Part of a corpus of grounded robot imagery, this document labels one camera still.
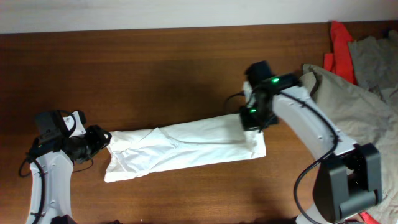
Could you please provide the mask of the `white t-shirt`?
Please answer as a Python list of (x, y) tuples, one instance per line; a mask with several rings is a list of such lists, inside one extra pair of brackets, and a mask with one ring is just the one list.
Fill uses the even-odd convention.
[(168, 170), (266, 156), (264, 136), (244, 131), (238, 114), (155, 129), (113, 131), (107, 183)]

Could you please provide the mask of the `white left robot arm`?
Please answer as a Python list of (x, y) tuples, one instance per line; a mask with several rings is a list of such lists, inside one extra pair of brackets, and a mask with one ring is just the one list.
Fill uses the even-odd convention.
[(35, 116), (39, 135), (22, 162), (30, 166), (32, 193), (27, 223), (75, 223), (70, 181), (75, 163), (93, 162), (112, 135), (98, 125), (84, 127), (84, 112), (51, 110)]

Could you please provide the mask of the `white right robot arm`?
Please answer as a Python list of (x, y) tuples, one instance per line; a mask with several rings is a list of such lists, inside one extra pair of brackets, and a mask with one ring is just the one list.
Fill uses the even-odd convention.
[[(300, 215), (293, 223), (341, 223), (382, 202), (381, 155), (373, 144), (360, 145), (340, 131), (294, 74), (274, 75), (266, 61), (250, 65), (244, 74), (243, 129), (260, 133), (283, 119), (315, 159), (294, 183)], [(304, 210), (299, 183), (314, 167), (314, 203)]]

